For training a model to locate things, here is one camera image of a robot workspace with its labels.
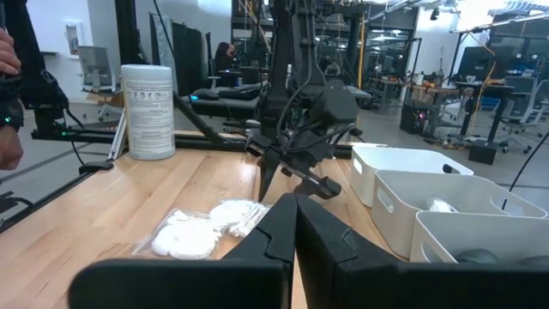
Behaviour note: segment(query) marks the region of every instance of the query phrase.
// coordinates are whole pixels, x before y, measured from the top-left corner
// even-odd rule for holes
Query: human hand
[[[23,156],[17,131],[5,125],[0,128],[0,170],[14,170]]]
[[[0,73],[16,76],[21,70],[21,61],[14,51],[14,39],[0,28]]]

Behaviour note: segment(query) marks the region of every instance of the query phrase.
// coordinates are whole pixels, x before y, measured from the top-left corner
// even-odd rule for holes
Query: gray floor
[[[79,118],[82,118],[81,116],[84,113],[87,114],[87,118],[82,118],[85,122],[97,122],[96,115],[99,110],[97,106],[74,104],[72,110]],[[469,151],[467,149],[445,150],[435,148],[424,142],[421,137],[409,135],[399,130],[399,114],[400,110],[394,110],[389,114],[361,111],[359,128],[364,132],[363,138],[367,142],[386,143],[392,147],[440,151],[462,165],[471,168],[476,175],[490,179],[507,188],[528,158],[526,154],[522,153],[521,146],[512,143],[508,154],[498,153],[493,166],[469,161]],[[116,119],[116,115],[111,115],[106,120]],[[220,130],[222,119],[210,119],[208,117],[204,119],[212,124],[216,130]],[[477,118],[474,133],[487,134],[488,125],[491,122],[488,112],[481,112]],[[0,193],[13,191],[18,197],[25,197],[32,202],[36,202],[75,178],[80,164],[68,142],[32,140],[30,137],[30,132],[34,129],[32,113],[27,114],[26,124],[20,132],[20,139],[25,149],[24,158],[16,171],[0,172],[0,180],[2,181]],[[176,117],[176,129],[193,130],[193,127],[184,119],[183,115],[179,114]],[[453,131],[455,129],[442,130],[440,133],[446,134]],[[504,135],[504,132],[499,131],[498,136],[502,135]],[[527,132],[524,136],[527,138],[526,141],[530,141],[532,147],[535,147],[537,145],[536,141],[540,140],[534,133]],[[110,145],[77,143],[76,147],[79,148],[84,161],[103,161],[106,159]],[[515,188],[515,193],[549,210],[549,205],[546,204],[546,201],[549,200],[549,162],[547,158],[549,158],[549,146],[546,144],[541,147],[523,173],[518,182],[519,185]]]

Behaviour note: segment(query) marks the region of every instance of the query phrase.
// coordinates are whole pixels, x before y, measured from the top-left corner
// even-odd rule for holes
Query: wooden tabletop
[[[338,181],[342,191],[328,201],[314,199],[388,250],[349,185],[350,161],[325,160],[316,173]],[[66,291],[79,270],[129,257],[170,209],[209,212],[224,198],[257,197],[259,174],[248,154],[179,150],[163,161],[121,157],[111,171],[96,173],[0,234],[0,308],[67,308]],[[265,202],[276,202],[299,182],[277,173]],[[215,257],[237,243],[224,238]],[[294,269],[293,308],[306,308],[299,267]]]

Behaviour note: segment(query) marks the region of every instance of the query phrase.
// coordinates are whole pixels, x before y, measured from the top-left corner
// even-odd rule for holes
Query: white plastic bin
[[[493,252],[502,263],[549,255],[549,220],[501,215],[420,211],[413,231],[410,262],[457,263],[473,249]]]
[[[427,199],[433,196],[460,213],[547,216],[545,210],[477,176],[377,171],[374,188],[371,219],[389,247],[405,258],[410,257],[415,216],[429,209]]]
[[[371,207],[377,170],[473,175],[473,171],[435,151],[405,148],[353,147],[351,186],[360,202]]]

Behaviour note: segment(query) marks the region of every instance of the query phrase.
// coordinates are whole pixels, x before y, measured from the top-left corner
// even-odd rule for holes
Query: office chair
[[[545,98],[549,99],[549,81],[538,82],[534,77],[508,76],[505,77],[505,85],[515,87],[513,94],[519,94],[521,97],[511,97],[505,107],[501,122],[505,124],[503,129],[508,131],[508,135],[501,144],[506,153],[509,151],[509,142],[516,142],[524,147],[523,152],[527,154],[532,147],[524,142],[525,138],[519,134],[531,127],[537,129],[538,136],[541,134],[538,127],[549,100],[547,104],[541,102]]]
[[[82,68],[82,89],[89,93],[114,96],[118,91],[114,68],[109,64],[105,47],[78,46]],[[99,111],[100,121],[109,112],[122,113],[123,108],[104,104]]]

